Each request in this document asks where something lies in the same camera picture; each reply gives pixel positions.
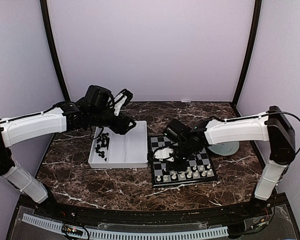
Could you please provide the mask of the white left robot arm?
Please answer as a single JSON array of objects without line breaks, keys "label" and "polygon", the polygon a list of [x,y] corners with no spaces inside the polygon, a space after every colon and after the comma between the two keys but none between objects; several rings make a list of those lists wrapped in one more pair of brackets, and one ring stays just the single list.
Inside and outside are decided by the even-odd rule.
[{"label": "white left robot arm", "polygon": [[59,102],[45,111],[0,118],[0,177],[41,205],[41,210],[48,217],[57,218],[61,208],[53,201],[53,194],[13,159],[11,147],[32,139],[90,127],[106,127],[115,134],[125,135],[136,125],[119,109],[97,109],[70,101]]}]

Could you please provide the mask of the white chess king piece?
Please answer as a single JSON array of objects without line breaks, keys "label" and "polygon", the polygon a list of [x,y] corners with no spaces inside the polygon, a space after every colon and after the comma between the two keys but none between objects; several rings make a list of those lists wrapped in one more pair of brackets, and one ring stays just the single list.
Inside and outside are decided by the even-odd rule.
[{"label": "white chess king piece", "polygon": [[187,173],[187,176],[186,176],[188,179],[190,179],[191,177],[192,177],[192,172],[191,171],[189,171],[188,173]]}]

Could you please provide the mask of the white chess rook piece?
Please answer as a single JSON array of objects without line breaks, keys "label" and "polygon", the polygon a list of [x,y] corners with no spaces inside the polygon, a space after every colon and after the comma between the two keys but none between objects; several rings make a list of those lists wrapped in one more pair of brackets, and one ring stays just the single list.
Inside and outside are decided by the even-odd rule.
[{"label": "white chess rook piece", "polygon": [[164,175],[164,176],[163,176],[163,180],[164,180],[164,181],[168,181],[168,178],[169,178],[168,175]]}]

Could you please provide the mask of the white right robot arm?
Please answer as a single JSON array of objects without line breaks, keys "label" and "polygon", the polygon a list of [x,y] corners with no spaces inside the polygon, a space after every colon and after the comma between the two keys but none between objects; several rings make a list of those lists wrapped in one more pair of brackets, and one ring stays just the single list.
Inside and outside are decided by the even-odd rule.
[{"label": "white right robot arm", "polygon": [[173,159],[171,168],[185,170],[185,161],[209,146],[244,141],[268,142],[270,155],[255,187],[255,198],[245,205],[245,213],[256,217],[264,210],[264,201],[270,198],[300,152],[300,147],[296,147],[295,130],[287,116],[299,120],[296,115],[281,111],[276,105],[250,116],[225,119],[211,116],[197,121],[193,127],[173,119],[163,130],[163,134],[177,144],[170,155]]}]

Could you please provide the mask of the black and grey chessboard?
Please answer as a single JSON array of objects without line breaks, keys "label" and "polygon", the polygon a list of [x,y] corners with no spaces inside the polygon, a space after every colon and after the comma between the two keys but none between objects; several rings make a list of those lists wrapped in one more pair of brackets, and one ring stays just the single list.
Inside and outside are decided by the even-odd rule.
[{"label": "black and grey chessboard", "polygon": [[[151,168],[151,179],[152,179],[152,186],[154,188],[160,188],[160,187],[172,187],[172,186],[179,186],[182,184],[198,184],[203,182],[212,182],[218,179],[217,173],[215,171],[215,168],[213,164],[211,163],[211,158],[207,154],[206,150],[203,149],[199,154],[196,156],[191,156],[187,161],[187,169],[190,169],[192,172],[192,177],[187,178],[188,172],[181,172],[176,171],[176,179],[172,179],[172,170],[171,171],[164,171],[164,168],[166,168],[167,160],[158,160],[153,158],[153,152],[160,147],[169,147],[172,142],[165,136],[149,136],[148,137],[148,162]],[[211,166],[210,169],[212,169],[212,175],[208,175],[208,171],[210,169],[207,169],[207,165]],[[197,167],[197,170],[199,172],[198,177],[194,177],[193,173],[196,171],[193,171],[193,166]],[[204,170],[200,171],[200,166],[204,166]],[[202,177],[202,172],[207,171],[206,176]],[[181,173],[185,174],[185,179],[180,180],[179,175]],[[157,182],[157,176],[161,176],[161,181]],[[164,176],[168,176],[168,181],[164,181]]]}]

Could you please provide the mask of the white plastic parts tray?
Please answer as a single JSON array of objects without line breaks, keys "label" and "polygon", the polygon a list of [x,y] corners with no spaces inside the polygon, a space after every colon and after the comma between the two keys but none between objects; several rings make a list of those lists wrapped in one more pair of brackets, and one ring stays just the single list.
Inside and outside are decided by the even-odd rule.
[{"label": "white plastic parts tray", "polygon": [[[109,133],[107,162],[95,152],[96,137]],[[148,167],[147,122],[137,121],[136,127],[125,135],[119,135],[109,128],[96,128],[88,164],[92,169],[139,169]]]}]

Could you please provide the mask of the white chess pawn piece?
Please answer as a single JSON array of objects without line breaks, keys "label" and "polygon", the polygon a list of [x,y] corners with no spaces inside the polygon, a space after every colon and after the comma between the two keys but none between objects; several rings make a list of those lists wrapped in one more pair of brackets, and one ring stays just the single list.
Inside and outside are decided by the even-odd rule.
[{"label": "white chess pawn piece", "polygon": [[174,174],[171,176],[171,178],[172,178],[173,180],[175,180],[175,179],[177,178],[177,175],[174,173]]}]

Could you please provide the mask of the white chess knight piece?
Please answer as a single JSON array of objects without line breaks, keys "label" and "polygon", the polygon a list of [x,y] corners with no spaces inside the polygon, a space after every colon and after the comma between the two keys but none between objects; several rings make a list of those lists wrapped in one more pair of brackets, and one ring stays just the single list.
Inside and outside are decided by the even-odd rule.
[{"label": "white chess knight piece", "polygon": [[205,177],[207,175],[207,171],[203,171],[202,173],[201,173],[201,176],[202,177]]}]

